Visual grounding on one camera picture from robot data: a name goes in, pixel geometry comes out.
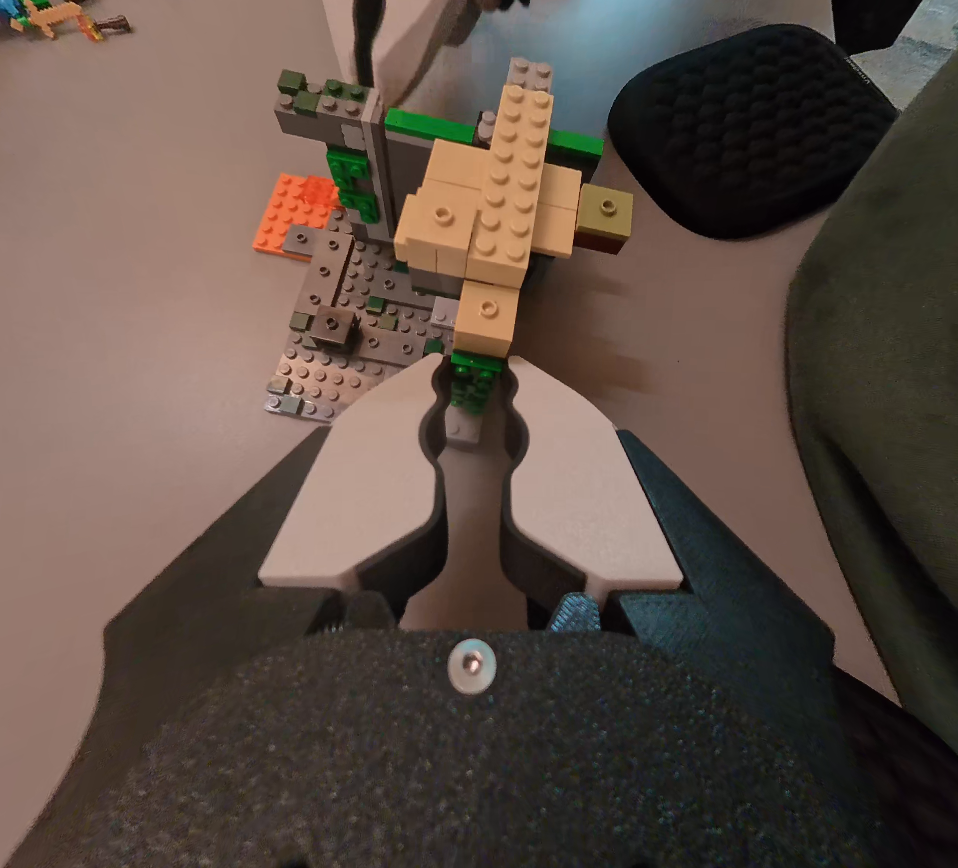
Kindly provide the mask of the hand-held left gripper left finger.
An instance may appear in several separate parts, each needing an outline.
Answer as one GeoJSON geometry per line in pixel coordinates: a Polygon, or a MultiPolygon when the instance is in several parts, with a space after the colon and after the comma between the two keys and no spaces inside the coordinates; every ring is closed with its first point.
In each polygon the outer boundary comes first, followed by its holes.
{"type": "Polygon", "coordinates": [[[435,353],[339,416],[259,571],[266,587],[380,593],[401,618],[449,551],[449,359],[435,353]]]}

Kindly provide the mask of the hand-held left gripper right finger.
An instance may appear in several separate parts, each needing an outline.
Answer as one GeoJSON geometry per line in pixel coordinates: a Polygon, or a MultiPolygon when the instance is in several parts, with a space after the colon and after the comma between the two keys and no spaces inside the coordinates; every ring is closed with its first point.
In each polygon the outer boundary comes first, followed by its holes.
{"type": "Polygon", "coordinates": [[[533,363],[504,378],[509,469],[501,499],[501,567],[547,622],[583,593],[600,611],[616,591],[673,591],[683,574],[616,427],[533,363]]]}

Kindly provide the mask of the grey tan lego building model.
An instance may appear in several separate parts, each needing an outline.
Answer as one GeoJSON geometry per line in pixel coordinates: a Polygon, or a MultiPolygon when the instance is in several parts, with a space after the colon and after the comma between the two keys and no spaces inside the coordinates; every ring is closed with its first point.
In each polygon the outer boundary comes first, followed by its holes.
{"type": "Polygon", "coordinates": [[[630,236],[632,196],[591,181],[603,141],[552,129],[552,82],[513,58],[498,107],[466,125],[281,71],[281,131],[322,144],[329,178],[282,173],[253,242],[306,265],[264,411],[329,427],[437,355],[448,438],[478,443],[521,290],[574,247],[616,253],[630,236]]]}

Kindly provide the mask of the grey desk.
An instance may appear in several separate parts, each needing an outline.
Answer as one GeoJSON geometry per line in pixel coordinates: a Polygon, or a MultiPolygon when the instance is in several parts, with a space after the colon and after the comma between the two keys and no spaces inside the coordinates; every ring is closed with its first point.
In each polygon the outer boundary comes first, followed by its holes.
{"type": "MultiPolygon", "coordinates": [[[[280,71],[340,77],[323,0],[97,0],[134,31],[2,36],[2,862],[73,760],[102,630],[311,424],[267,414],[303,263],[251,239],[280,71]]],[[[832,555],[784,397],[788,284],[821,227],[701,239],[635,194],[618,255],[533,290],[515,350],[634,432],[896,693],[832,555]]]]}

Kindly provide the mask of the black mesh cushion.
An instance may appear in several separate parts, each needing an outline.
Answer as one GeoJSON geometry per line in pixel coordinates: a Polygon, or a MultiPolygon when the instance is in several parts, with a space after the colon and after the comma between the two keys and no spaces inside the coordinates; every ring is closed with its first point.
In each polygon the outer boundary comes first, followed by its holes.
{"type": "Polygon", "coordinates": [[[614,100],[607,132],[666,215],[732,240],[833,204],[898,116],[826,36],[774,24],[642,71],[614,100]]]}

